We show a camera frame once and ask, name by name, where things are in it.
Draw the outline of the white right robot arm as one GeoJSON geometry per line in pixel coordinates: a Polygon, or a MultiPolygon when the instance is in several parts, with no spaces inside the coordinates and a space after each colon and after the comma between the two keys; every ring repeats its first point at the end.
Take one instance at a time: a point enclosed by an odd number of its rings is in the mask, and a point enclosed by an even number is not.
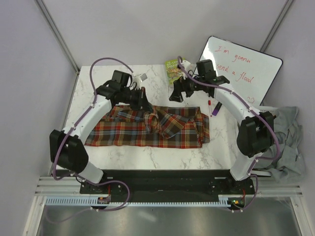
{"type": "Polygon", "coordinates": [[[197,62],[196,77],[188,73],[191,63],[182,57],[177,58],[177,67],[182,75],[173,83],[170,101],[182,102],[183,93],[191,97],[194,92],[203,91],[225,106],[239,124],[236,143],[241,154],[230,169],[232,177],[225,181],[228,192],[238,193],[243,188],[242,181],[253,175],[259,160],[274,161],[279,158],[280,145],[274,132],[274,116],[255,108],[237,94],[225,76],[217,75],[210,59],[197,62]]]}

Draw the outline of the red brown plaid shirt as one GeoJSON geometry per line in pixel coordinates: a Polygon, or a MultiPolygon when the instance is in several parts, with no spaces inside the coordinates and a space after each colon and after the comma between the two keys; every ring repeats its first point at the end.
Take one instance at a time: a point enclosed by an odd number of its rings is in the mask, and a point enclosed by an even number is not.
{"type": "Polygon", "coordinates": [[[189,149],[209,141],[209,117],[199,107],[154,106],[146,113],[118,105],[97,123],[85,144],[189,149]]]}

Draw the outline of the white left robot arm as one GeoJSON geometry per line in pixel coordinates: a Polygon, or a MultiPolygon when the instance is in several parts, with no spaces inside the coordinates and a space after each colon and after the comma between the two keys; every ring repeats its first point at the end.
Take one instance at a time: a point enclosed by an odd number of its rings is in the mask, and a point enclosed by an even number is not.
{"type": "Polygon", "coordinates": [[[132,110],[152,112],[147,100],[145,88],[141,83],[146,74],[130,75],[115,70],[111,80],[94,89],[92,103],[86,107],[77,121],[63,130],[53,130],[49,136],[50,158],[53,166],[60,166],[91,182],[96,193],[104,193],[108,181],[103,171],[89,161],[84,144],[97,123],[109,113],[115,105],[125,103],[132,110]]]}

